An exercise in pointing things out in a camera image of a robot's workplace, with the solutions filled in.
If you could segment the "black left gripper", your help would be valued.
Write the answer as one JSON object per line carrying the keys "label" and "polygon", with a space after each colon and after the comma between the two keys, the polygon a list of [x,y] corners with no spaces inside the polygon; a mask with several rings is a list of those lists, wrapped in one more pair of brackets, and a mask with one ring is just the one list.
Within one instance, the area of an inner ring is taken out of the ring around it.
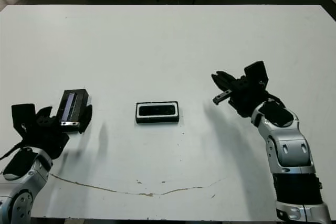
{"label": "black left gripper", "polygon": [[[36,120],[31,123],[22,123],[24,131],[20,147],[39,148],[45,151],[51,159],[58,159],[66,147],[70,137],[61,130],[61,127],[50,116],[51,106],[41,108],[36,113]],[[92,119],[93,107],[88,105],[79,119],[78,132],[84,133]],[[40,125],[37,121],[47,121],[47,125]]]}

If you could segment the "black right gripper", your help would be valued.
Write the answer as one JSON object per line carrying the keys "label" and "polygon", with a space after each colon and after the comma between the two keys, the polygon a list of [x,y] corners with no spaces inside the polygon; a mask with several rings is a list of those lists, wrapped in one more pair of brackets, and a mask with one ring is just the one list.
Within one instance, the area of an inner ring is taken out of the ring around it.
{"label": "black right gripper", "polygon": [[213,102],[219,105],[228,99],[228,103],[243,118],[251,117],[254,109],[267,100],[267,83],[252,82],[242,76],[236,79],[224,71],[217,71],[211,77],[222,93],[215,96]]}

